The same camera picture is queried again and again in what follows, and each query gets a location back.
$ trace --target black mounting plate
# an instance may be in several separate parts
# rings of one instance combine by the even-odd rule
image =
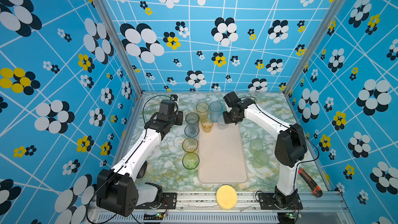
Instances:
[[[261,210],[280,210],[280,208],[275,206],[275,193],[258,193],[257,196],[259,197]],[[298,206],[299,209],[302,209],[302,204],[300,200],[300,196],[297,194],[297,198],[291,202],[291,206],[287,207],[286,210],[294,210],[295,206]]]
[[[144,203],[144,204],[135,206],[134,209],[166,209],[166,203],[163,200],[166,200],[169,203],[169,205],[167,206],[167,209],[176,209],[177,193],[164,193],[164,192],[162,194],[162,201],[161,201],[159,207],[151,208],[147,204]]]

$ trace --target marble tabletop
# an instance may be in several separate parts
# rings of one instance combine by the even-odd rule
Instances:
[[[182,165],[182,157],[185,151],[182,149],[182,142],[187,138],[184,128],[187,123],[185,115],[195,112],[195,106],[199,102],[213,101],[224,103],[223,97],[226,93],[174,93],[179,97],[179,110],[184,112],[184,121],[182,126],[173,126],[171,131],[164,137],[159,146],[157,146],[147,159],[148,167],[144,177],[136,180],[136,185],[143,185],[146,182],[156,183],[163,187],[164,191],[214,191],[222,184],[202,184],[198,180],[197,168],[187,170]],[[147,93],[144,102],[157,93]],[[252,96],[256,97],[256,102],[267,112],[275,117],[294,124],[295,118],[282,93],[237,93],[238,97]],[[156,97],[150,100],[145,106],[145,120],[159,110],[159,104],[166,97]],[[279,179],[279,162],[274,155],[276,140],[264,129],[252,121],[244,119],[238,124],[241,132],[244,155],[248,172],[248,180],[245,183],[231,184],[236,191],[274,191]],[[142,114],[140,114],[130,147],[138,140],[144,128]],[[256,169],[252,166],[253,155],[249,152],[250,141],[260,139],[263,141],[264,151],[269,154],[269,163]],[[305,154],[305,160],[312,160],[311,153]],[[321,187],[327,191],[325,183],[322,180],[315,162],[303,163],[301,166]],[[310,191],[310,187],[304,180],[298,176],[297,188],[299,191]]]

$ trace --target clear glass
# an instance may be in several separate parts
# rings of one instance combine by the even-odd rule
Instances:
[[[222,104],[220,102],[210,103],[210,118],[213,122],[217,122],[218,117],[222,114]]]
[[[253,155],[256,153],[256,151],[262,151],[263,148],[263,142],[260,140],[255,139],[250,142],[249,151]]]
[[[182,158],[182,165],[186,169],[194,169],[199,165],[199,157],[194,152],[188,152]]]
[[[202,127],[204,132],[211,132],[211,128],[213,127],[213,121],[210,118],[205,118],[202,121]]]
[[[209,114],[209,105],[206,102],[197,103],[196,112],[199,115],[199,122],[202,122]]]
[[[199,127],[196,124],[189,124],[185,127],[185,135],[190,138],[196,137],[199,134]]]
[[[182,142],[182,149],[186,152],[194,152],[198,148],[198,142],[195,138],[187,138]]]
[[[229,124],[226,124],[225,122],[224,122],[224,116],[223,115],[221,115],[220,117],[218,117],[218,120],[217,120],[217,123],[218,123],[218,128],[220,129],[220,130],[223,130],[223,129],[225,129]]]
[[[264,167],[269,162],[269,156],[265,151],[256,151],[254,154],[252,164],[255,168]]]
[[[185,120],[188,124],[199,125],[199,115],[196,112],[190,112],[185,116]]]

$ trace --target blue wall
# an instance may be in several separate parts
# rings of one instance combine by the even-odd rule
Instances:
[[[105,0],[146,91],[281,91],[331,2]]]
[[[357,223],[398,222],[397,6],[346,0],[289,94]]]
[[[2,224],[80,223],[112,165],[137,95],[94,6],[0,0]]]

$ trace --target round sponge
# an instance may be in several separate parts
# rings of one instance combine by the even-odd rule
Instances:
[[[217,190],[216,200],[220,208],[230,210],[238,202],[238,196],[234,188],[229,185],[223,185]]]

